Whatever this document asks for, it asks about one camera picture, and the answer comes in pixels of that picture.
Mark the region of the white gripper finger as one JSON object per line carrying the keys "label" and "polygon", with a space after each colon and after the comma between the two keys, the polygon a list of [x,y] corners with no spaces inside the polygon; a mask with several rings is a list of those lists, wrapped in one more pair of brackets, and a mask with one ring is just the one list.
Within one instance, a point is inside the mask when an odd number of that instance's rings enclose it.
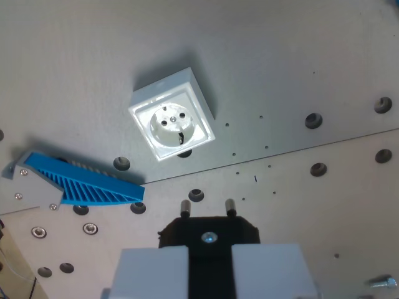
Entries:
{"label": "white gripper finger", "polygon": [[232,246],[237,298],[320,298],[297,244]]}
{"label": "white gripper finger", "polygon": [[112,285],[102,298],[188,298],[186,246],[123,249]]}

